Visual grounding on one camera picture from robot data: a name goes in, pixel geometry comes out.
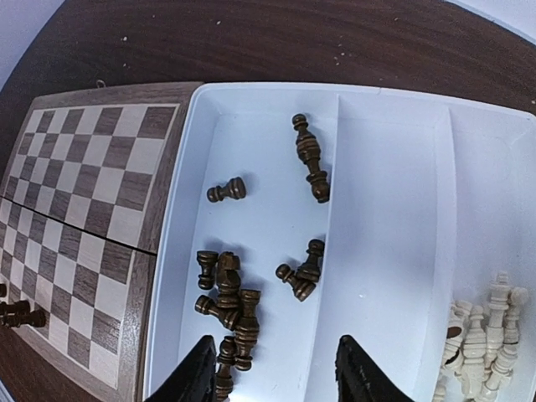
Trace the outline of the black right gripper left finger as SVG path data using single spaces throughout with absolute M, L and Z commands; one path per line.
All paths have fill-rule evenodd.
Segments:
M 202 336 L 146 402 L 213 402 L 216 352 L 214 338 Z

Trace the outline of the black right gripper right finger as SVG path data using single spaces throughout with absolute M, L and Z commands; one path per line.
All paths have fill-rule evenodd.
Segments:
M 343 335 L 336 353 L 338 402 L 410 402 L 350 335 Z

